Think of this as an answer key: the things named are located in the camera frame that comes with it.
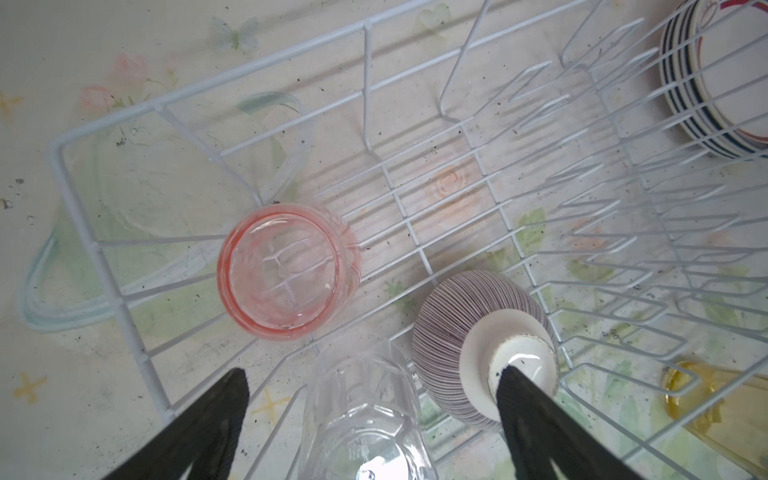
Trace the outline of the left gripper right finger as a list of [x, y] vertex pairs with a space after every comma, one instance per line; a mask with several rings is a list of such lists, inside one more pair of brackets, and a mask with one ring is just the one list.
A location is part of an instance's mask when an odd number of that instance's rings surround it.
[[497, 407], [518, 479], [638, 479], [514, 366], [500, 374]]

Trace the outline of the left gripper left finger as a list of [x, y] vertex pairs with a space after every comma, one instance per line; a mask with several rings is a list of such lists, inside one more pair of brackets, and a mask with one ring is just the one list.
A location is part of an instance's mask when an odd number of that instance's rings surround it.
[[229, 370], [109, 479], [226, 479], [250, 398], [246, 372]]

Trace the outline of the clear plastic cup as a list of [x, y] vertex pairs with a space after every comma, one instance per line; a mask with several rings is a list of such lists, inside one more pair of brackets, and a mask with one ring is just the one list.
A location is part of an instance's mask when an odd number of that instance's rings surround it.
[[308, 385], [297, 477], [436, 479], [420, 414], [397, 347], [326, 349]]

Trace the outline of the yellow plastic cup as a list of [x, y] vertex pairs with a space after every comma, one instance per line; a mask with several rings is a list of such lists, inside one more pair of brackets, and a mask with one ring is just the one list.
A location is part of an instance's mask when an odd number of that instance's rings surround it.
[[754, 374], [724, 394], [737, 370], [683, 360], [662, 377], [665, 410], [677, 420], [713, 400], [685, 428], [710, 448], [759, 479], [767, 477], [767, 377]]

